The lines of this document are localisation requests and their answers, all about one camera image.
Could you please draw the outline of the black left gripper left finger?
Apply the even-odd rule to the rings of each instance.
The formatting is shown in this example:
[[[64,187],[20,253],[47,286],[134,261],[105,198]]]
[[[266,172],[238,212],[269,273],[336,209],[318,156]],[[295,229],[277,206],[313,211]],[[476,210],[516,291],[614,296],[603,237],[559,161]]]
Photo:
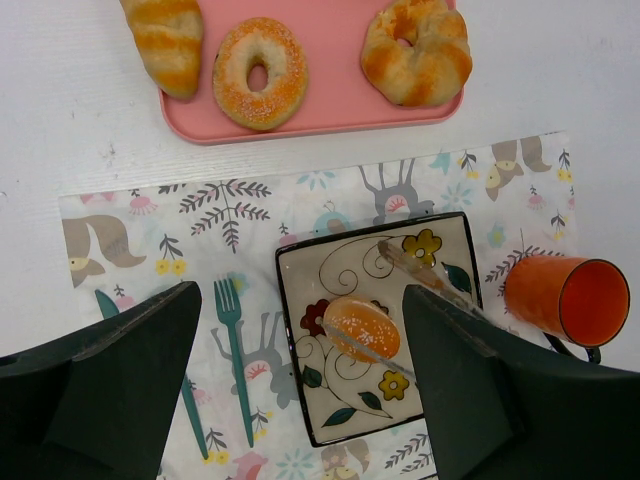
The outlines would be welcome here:
[[[201,305],[198,285],[182,282],[2,357],[2,478],[155,478]]]

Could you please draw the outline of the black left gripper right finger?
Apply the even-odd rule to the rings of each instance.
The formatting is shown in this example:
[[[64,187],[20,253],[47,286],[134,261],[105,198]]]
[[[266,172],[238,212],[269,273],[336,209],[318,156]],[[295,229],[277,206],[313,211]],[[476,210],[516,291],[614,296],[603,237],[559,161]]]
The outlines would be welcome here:
[[[442,479],[635,479],[639,376],[544,349],[419,285],[402,313]]]

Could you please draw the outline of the sesame bread roll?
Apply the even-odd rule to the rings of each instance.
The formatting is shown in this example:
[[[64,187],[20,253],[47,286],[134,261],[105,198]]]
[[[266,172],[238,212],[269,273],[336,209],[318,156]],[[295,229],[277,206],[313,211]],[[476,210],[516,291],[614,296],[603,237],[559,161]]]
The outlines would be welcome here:
[[[359,362],[375,363],[376,360],[349,344],[337,332],[385,359],[392,359],[400,350],[401,335],[392,319],[374,303],[355,297],[341,297],[330,302],[323,315],[322,328],[341,353]]]

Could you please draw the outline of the metal tongs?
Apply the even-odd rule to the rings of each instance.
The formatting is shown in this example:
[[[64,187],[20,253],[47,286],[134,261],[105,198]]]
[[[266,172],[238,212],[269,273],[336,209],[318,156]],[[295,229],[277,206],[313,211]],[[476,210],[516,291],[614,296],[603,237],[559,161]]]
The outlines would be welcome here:
[[[431,267],[427,266],[424,262],[415,256],[408,254],[401,248],[393,245],[388,240],[381,240],[377,243],[377,249],[381,257],[392,264],[396,269],[400,269],[413,277],[419,284],[423,285],[427,290],[446,300],[450,304],[456,306],[461,311],[471,315],[476,319],[486,321],[488,317],[484,314],[481,307],[475,305],[469,297],[463,297],[453,287],[453,284],[445,278],[442,274],[436,272]],[[355,297],[364,300],[357,296],[342,296],[342,297]],[[400,364],[394,362],[392,359],[385,359],[377,355],[375,352],[369,350],[364,345],[353,341],[351,338],[344,334],[337,332],[337,334],[346,340],[349,344],[355,346],[359,351],[366,355],[373,357],[376,362],[385,365],[389,370],[393,372],[401,373],[406,379],[411,382],[416,381],[415,373],[407,369]]]

